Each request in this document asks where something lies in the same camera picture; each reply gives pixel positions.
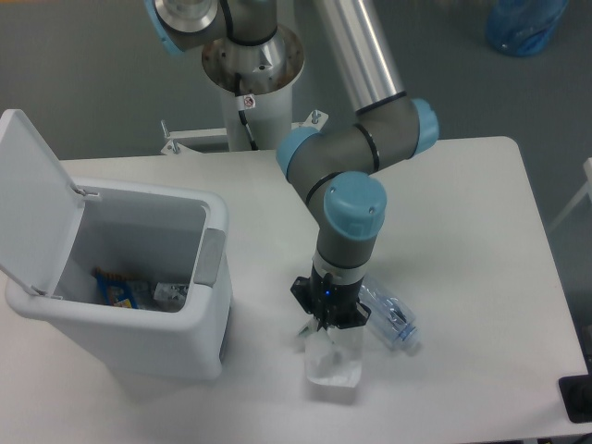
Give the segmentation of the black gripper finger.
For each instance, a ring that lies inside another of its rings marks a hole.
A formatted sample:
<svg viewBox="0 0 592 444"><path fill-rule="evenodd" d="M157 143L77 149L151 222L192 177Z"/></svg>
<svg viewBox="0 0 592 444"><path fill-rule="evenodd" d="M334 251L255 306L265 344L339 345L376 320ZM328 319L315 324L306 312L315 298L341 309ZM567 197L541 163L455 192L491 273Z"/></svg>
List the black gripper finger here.
<svg viewBox="0 0 592 444"><path fill-rule="evenodd" d="M332 309L327 325L338 329L363 327L371 316L371 309L361 302Z"/></svg>
<svg viewBox="0 0 592 444"><path fill-rule="evenodd" d="M310 277L296 277L290 287L290 291L301 308L312 317L307 330L318 331L321 325L321 305L315 292L312 279Z"/></svg>

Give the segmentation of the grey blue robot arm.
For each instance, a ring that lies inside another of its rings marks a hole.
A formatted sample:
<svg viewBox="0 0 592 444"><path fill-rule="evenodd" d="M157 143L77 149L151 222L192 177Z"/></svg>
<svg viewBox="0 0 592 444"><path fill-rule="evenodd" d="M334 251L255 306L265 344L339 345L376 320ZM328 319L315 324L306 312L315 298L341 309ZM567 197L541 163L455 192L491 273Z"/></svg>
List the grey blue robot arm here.
<svg viewBox="0 0 592 444"><path fill-rule="evenodd" d="M171 54L202 51L203 69L228 98L232 150L276 153L277 163L316 221L309 277L291 291L321 329L362 327L371 311L359 297L387 195L376 173L438 140L430 105L409 97L370 1L319 1L327 33L356 115L351 128L325 135L293 128L291 106L268 97L288 93L303 68L303 50L278 23L274 1L148 1L145 9Z"/></svg>

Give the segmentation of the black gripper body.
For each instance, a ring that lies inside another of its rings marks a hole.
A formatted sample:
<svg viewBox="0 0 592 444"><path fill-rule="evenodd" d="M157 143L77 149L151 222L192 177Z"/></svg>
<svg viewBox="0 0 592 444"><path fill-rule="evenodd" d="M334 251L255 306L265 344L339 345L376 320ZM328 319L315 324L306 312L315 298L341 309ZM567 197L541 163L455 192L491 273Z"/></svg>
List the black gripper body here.
<svg viewBox="0 0 592 444"><path fill-rule="evenodd" d="M321 276L314 267L312 268L311 279L321 305L321 324L327 324L331 310L337 306L359 302L362 279L348 285L338 284L332 274L326 273Z"/></svg>

